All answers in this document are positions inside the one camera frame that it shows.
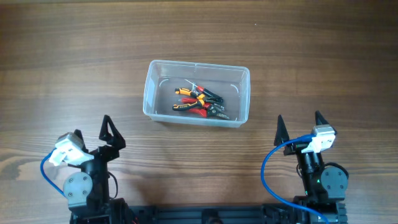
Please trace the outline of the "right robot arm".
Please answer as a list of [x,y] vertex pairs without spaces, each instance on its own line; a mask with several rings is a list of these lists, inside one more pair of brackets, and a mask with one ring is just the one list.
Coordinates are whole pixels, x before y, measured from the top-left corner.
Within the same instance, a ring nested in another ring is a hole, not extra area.
[[[284,146],[284,156],[296,156],[296,171],[301,177],[305,190],[304,196],[295,196],[295,205],[310,208],[325,216],[329,223],[347,223],[345,199],[348,186],[348,171],[335,162],[325,163],[321,152],[332,148],[337,131],[322,116],[315,112],[315,126],[309,140],[299,140]],[[280,146],[290,140],[281,115],[277,120],[274,146]],[[272,223],[325,223],[320,216],[297,209],[284,203],[271,205],[264,213],[271,215]]]

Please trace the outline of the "red handled cutters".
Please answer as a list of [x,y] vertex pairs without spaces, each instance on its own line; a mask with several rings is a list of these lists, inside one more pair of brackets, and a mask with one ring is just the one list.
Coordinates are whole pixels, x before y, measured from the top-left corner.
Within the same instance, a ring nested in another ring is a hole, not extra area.
[[194,98],[182,98],[181,102],[183,105],[174,105],[173,109],[196,113],[204,118],[218,117],[229,120],[229,116],[223,113],[224,108],[216,103],[209,103],[206,101],[202,103],[200,100]]

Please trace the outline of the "black red handled screwdriver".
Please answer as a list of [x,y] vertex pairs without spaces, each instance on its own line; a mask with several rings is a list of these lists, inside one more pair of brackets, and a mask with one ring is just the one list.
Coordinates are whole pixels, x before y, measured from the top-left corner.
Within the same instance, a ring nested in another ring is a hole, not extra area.
[[224,102],[223,98],[221,96],[217,95],[216,93],[213,93],[212,91],[210,91],[202,86],[198,86],[198,85],[196,85],[196,86],[197,86],[197,93],[202,93],[207,97],[214,98],[214,100],[219,103]]

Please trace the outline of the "silver socket wrench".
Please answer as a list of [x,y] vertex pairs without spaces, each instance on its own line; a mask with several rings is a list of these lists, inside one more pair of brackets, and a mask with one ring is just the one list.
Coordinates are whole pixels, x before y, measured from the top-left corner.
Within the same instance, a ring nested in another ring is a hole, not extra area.
[[195,83],[192,83],[192,91],[197,93],[197,86]]

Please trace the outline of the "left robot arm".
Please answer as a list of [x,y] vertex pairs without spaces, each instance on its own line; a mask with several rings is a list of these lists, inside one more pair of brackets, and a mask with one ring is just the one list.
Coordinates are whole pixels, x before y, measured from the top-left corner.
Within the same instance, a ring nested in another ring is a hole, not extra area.
[[57,147],[67,154],[63,162],[80,169],[63,184],[70,223],[134,223],[134,212],[125,200],[109,195],[108,179],[114,175],[108,171],[108,162],[119,157],[126,142],[108,115],[104,115],[99,140],[106,144],[91,152],[78,129],[57,140]]

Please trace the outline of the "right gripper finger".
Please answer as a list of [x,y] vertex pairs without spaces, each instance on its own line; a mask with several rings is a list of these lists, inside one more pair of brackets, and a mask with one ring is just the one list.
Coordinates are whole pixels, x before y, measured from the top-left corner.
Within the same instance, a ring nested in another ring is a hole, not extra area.
[[274,139],[274,146],[279,146],[282,143],[285,143],[290,140],[288,131],[286,129],[284,120],[282,118],[282,115],[278,115],[277,117],[277,130],[275,134],[275,139]]
[[317,110],[315,112],[315,123],[317,126],[319,125],[329,125],[329,122],[323,117],[321,112]]

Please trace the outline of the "orange black long-nose pliers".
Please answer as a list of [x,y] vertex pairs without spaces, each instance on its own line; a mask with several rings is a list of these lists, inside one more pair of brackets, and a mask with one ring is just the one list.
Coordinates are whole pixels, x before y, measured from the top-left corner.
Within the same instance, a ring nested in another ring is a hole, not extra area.
[[177,95],[185,95],[185,96],[187,96],[187,98],[198,99],[202,103],[204,103],[204,101],[209,102],[209,103],[219,103],[219,102],[215,101],[214,98],[207,97],[202,93],[195,93],[192,90],[189,90],[187,88],[176,88],[175,93]]

